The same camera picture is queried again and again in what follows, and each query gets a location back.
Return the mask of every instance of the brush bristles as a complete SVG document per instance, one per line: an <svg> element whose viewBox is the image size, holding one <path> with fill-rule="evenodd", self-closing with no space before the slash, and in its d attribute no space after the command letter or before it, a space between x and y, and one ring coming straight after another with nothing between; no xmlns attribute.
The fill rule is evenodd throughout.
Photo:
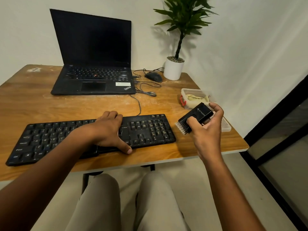
<svg viewBox="0 0 308 231"><path fill-rule="evenodd" d="M179 128L179 130L182 132L183 135L187 134L187 130L182 126L181 123L177 122L175 125Z"/></svg>

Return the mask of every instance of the computer mouse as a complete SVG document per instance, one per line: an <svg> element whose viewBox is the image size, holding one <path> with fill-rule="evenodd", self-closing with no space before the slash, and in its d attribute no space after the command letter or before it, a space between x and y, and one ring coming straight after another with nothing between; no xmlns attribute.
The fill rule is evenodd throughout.
<svg viewBox="0 0 308 231"><path fill-rule="evenodd" d="M146 77L146 78L148 78L152 81L155 81L155 82L162 82L163 81L163 79L161 78L159 73L156 73L156 72L146 73L144 77Z"/></svg>

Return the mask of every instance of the forearm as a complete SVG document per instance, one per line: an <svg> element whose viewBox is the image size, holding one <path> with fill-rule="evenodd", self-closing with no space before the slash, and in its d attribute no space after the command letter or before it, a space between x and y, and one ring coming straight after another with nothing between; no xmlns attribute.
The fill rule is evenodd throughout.
<svg viewBox="0 0 308 231"><path fill-rule="evenodd" d="M89 141L73 131L31 169L0 191L0 227L30 230Z"/></svg>
<svg viewBox="0 0 308 231"><path fill-rule="evenodd" d="M223 231L265 231L222 157L204 160L204 165Z"/></svg>

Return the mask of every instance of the black keyboard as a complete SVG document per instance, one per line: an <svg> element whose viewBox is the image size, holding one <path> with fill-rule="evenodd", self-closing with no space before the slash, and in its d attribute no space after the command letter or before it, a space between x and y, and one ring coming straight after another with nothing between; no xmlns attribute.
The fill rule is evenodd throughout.
<svg viewBox="0 0 308 231"><path fill-rule="evenodd" d="M70 132L92 120L29 124L19 138L9 159L8 166L35 163L62 142ZM164 114L123 117L119 137L132 148L148 147L176 141ZM102 153L119 151L115 147L93 145L80 159Z"/></svg>
<svg viewBox="0 0 308 231"><path fill-rule="evenodd" d="M65 74L68 79L95 79L105 81L129 81L127 68L88 68L70 67Z"/></svg>

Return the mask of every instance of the laptop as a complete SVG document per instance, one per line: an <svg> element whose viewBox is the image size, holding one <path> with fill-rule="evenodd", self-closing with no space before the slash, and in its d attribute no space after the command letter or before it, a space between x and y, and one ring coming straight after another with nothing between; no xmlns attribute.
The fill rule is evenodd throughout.
<svg viewBox="0 0 308 231"><path fill-rule="evenodd" d="M135 94L131 21L50 9L64 66L52 95Z"/></svg>

